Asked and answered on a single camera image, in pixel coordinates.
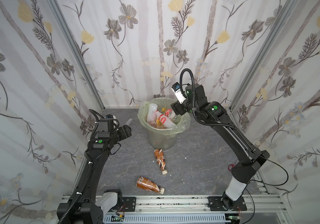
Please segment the trash can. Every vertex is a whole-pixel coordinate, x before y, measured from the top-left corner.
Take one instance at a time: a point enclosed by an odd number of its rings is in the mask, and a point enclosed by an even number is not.
[[[146,128],[147,141],[155,149],[161,148],[163,150],[171,148],[175,145],[177,134],[182,133],[190,127],[190,115],[188,113],[180,116],[180,121],[176,127],[169,129],[156,129],[146,122],[146,117],[149,111],[149,104],[157,104],[157,110],[161,111],[162,108],[171,108],[171,104],[175,100],[167,97],[159,97],[144,102],[139,109],[138,119],[142,126]]]

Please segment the wall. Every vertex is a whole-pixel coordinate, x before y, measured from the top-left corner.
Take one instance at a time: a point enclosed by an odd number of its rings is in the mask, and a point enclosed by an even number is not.
[[[105,106],[175,97],[171,85],[190,68],[209,100],[229,107],[285,1],[58,3]]]
[[[94,125],[93,99],[48,4],[0,1],[0,223],[56,217]]]
[[[296,224],[320,223],[320,0],[299,1],[234,113],[248,139],[282,164],[282,196]],[[267,183],[286,180],[267,162]]]

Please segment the gray marble floor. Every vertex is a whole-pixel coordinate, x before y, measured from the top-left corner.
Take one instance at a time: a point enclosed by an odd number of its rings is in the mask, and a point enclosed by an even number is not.
[[[227,167],[236,161],[236,156],[217,132],[191,118],[191,127],[178,135],[172,148],[164,151],[168,174],[162,175],[137,112],[137,109],[106,109],[104,112],[115,115],[120,125],[132,118],[132,136],[121,141],[121,149],[109,156],[97,195],[107,189],[121,189],[123,195],[156,194],[136,186],[139,176],[164,187],[165,195],[223,194],[232,177]],[[259,193],[256,183],[251,182],[247,189],[252,194]]]

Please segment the cable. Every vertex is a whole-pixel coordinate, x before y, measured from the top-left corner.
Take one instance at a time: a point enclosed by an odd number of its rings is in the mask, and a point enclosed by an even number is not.
[[[115,155],[115,153],[121,148],[121,144],[119,142],[117,144],[119,145],[119,148],[114,153],[110,151],[110,155]]]
[[[251,199],[252,199],[252,202],[253,202],[253,213],[252,213],[252,216],[251,216],[246,222],[244,222],[244,223],[242,223],[242,224],[245,224],[245,223],[251,221],[251,219],[253,218],[253,216],[255,215],[255,212],[256,212],[256,206],[255,206],[255,202],[254,202],[254,200],[253,200],[253,198],[252,198],[252,195],[251,195],[251,193],[250,193],[247,189],[246,189],[246,191],[247,191],[248,194],[251,196]]]
[[[276,165],[279,166],[280,168],[282,168],[282,169],[286,172],[286,174],[287,174],[287,179],[286,179],[286,181],[285,181],[284,183],[281,183],[281,184],[269,184],[269,183],[264,183],[264,182],[259,181],[259,180],[250,180],[250,181],[260,182],[260,183],[262,183],[262,184],[269,185],[269,186],[281,186],[281,185],[284,185],[284,184],[288,181],[289,175],[288,175],[288,172],[286,171],[285,168],[283,168],[283,167],[282,167],[281,165],[279,165],[278,163],[275,163],[275,162],[273,162],[272,160],[266,159],[264,156],[259,155],[258,153],[256,153],[256,151],[253,151],[253,152],[254,152],[255,154],[257,154],[258,156],[262,157],[263,159],[268,160],[268,161],[276,164]]]
[[[97,116],[97,114],[99,114],[99,113],[96,112],[95,110],[92,110],[92,109],[89,109],[89,112],[91,112],[91,114],[93,114],[93,116],[95,117],[95,127],[93,129],[93,132],[91,132],[91,135],[90,135],[90,139],[92,140],[93,136],[95,134],[95,131],[98,128],[98,125],[99,125],[99,118]]]
[[[182,94],[185,96],[184,94],[184,90],[182,89],[182,77],[184,75],[185,72],[188,72],[190,74],[190,77],[191,77],[191,83],[192,83],[192,96],[193,96],[193,99],[192,99],[192,108],[195,108],[195,79],[193,77],[193,74],[192,74],[192,71],[190,69],[183,69],[181,71],[181,74],[180,74],[180,89],[181,89],[181,92]],[[193,117],[195,119],[195,121],[197,121],[198,123],[202,124],[202,125],[205,125],[205,126],[212,126],[212,125],[219,125],[219,126],[224,126],[224,127],[228,127],[228,128],[232,128],[234,130],[237,130],[237,127],[235,126],[232,126],[232,125],[228,125],[228,124],[220,124],[220,123],[205,123],[205,122],[202,122],[198,119],[197,115],[195,114],[195,111],[192,111],[192,114],[193,114]]]
[[[62,224],[64,222],[65,218],[72,212],[75,204],[78,202],[79,198],[82,196],[83,191],[84,191],[84,189],[85,189],[85,187],[88,184],[88,181],[90,179],[91,172],[92,172],[92,169],[93,169],[93,163],[91,161],[90,156],[87,153],[84,153],[84,156],[86,157],[86,160],[88,161],[88,173],[86,174],[86,177],[85,177],[85,180],[83,182],[83,185],[77,191],[76,196],[74,197],[74,199],[72,200],[72,202],[68,206],[67,210],[62,215],[62,217],[59,219],[58,224]]]

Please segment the bottle label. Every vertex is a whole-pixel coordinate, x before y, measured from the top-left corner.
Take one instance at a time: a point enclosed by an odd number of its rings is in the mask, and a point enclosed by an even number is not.
[[[163,114],[160,115],[159,119],[160,119],[161,123],[163,123],[163,124],[166,121],[166,117]]]
[[[166,112],[165,112],[165,115],[168,116],[171,111],[172,111],[172,109],[167,109]]]

